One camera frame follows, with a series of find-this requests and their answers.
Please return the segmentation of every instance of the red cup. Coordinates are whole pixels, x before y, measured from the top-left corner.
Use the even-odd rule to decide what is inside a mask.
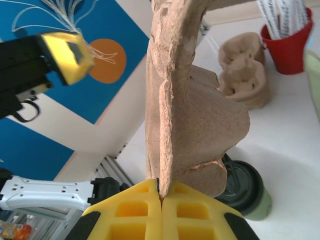
[[[272,40],[266,25],[261,30],[262,41],[268,48],[276,70],[285,75],[299,74],[304,71],[304,48],[314,22],[312,11],[307,8],[308,23],[294,35]]]

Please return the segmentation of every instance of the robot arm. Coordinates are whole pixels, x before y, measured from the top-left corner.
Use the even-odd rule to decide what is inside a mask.
[[[46,74],[55,71],[63,85],[83,79],[94,65],[80,34],[48,32],[0,43],[0,119],[12,115],[29,122],[40,114],[33,102],[53,87]],[[17,112],[31,104],[37,115],[23,119]]]

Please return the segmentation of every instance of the colorful package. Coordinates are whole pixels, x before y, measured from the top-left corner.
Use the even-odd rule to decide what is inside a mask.
[[[0,220],[0,236],[4,240],[27,240],[32,227],[28,224],[13,224]]]

